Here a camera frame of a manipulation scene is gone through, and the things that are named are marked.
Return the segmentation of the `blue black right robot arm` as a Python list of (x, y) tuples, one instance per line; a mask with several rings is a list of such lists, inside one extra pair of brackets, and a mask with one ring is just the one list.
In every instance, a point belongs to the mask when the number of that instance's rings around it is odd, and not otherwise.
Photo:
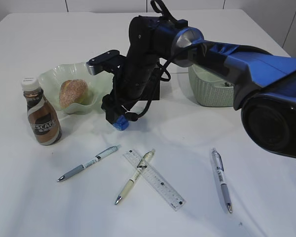
[(296, 58), (260, 48), (207, 41), (186, 20), (137, 16), (129, 26), (130, 47), (102, 100), (109, 123), (136, 121), (130, 109), (150, 79), (159, 81), (160, 58), (181, 67), (198, 65), (233, 85), (233, 107), (241, 111), (249, 137), (264, 150), (296, 158)]

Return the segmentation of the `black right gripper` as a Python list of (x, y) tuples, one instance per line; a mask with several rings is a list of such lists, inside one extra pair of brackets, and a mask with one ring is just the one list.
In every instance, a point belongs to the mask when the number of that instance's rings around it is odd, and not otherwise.
[[(159, 58), (153, 37), (162, 22), (162, 17), (137, 16), (129, 25), (130, 47), (120, 68), (113, 77), (113, 89), (102, 99), (101, 108), (105, 111), (106, 120), (116, 123), (120, 116), (128, 121), (137, 121), (149, 109), (156, 88), (160, 82)], [(142, 99), (146, 87), (148, 99), (140, 113), (129, 110)]]

